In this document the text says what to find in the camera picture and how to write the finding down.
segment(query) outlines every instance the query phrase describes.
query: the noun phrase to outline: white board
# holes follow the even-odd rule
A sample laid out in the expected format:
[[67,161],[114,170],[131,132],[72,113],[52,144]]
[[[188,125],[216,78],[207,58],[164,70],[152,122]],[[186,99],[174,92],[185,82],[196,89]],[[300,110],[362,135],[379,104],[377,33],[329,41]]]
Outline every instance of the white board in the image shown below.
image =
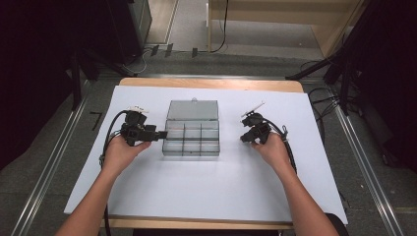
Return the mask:
[[[220,155],[217,158],[163,156],[162,141],[137,157],[117,179],[109,214],[194,219],[289,222],[279,179],[239,138],[248,128],[241,115],[264,101],[258,112],[285,125],[298,176],[324,212],[347,224],[307,94],[205,88],[116,87],[107,115],[65,208],[71,213],[99,172],[98,157],[114,116],[132,105],[148,109],[145,124],[164,130],[171,100],[217,100]],[[119,130],[124,116],[115,123]]]

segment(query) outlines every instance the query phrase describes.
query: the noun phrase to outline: hand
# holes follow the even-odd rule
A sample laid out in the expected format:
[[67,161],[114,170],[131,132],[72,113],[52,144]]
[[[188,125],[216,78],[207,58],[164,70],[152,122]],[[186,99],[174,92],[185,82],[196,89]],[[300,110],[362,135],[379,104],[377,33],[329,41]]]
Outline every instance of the hand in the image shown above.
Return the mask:
[[123,137],[114,137],[105,153],[102,171],[109,172],[114,177],[119,176],[133,159],[149,146],[150,142],[144,142],[130,147]]
[[287,149],[279,134],[269,133],[264,145],[252,143],[252,148],[257,150],[264,161],[275,170],[290,164]]

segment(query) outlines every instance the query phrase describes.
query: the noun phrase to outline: person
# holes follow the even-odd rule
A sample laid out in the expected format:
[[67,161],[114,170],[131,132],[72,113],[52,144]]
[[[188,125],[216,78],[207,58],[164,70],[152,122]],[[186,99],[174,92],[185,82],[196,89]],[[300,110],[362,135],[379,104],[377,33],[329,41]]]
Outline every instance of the person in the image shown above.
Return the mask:
[[[122,137],[115,137],[108,146],[101,172],[56,235],[97,235],[117,176],[135,156],[149,146],[150,143],[141,143],[130,147]],[[260,153],[282,182],[296,235],[338,235],[333,224],[297,177],[280,136],[270,133],[264,145],[252,143],[252,147]]]

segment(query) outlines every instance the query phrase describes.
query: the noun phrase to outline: forearm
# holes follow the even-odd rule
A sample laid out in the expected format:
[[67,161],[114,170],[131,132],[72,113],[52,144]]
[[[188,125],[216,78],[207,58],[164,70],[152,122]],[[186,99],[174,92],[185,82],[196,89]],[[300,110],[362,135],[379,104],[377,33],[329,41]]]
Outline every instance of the forearm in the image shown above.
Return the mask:
[[56,235],[97,235],[116,177],[100,172],[80,204]]
[[338,235],[288,163],[272,167],[284,187],[297,235]]

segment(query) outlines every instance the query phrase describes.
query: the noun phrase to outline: plastic compartment box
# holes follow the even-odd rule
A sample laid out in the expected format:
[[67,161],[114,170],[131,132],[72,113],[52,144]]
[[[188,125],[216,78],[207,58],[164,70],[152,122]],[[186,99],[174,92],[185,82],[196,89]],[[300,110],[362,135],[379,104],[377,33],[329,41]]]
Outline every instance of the plastic compartment box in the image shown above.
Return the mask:
[[218,106],[215,100],[172,100],[163,142],[165,156],[218,156]]

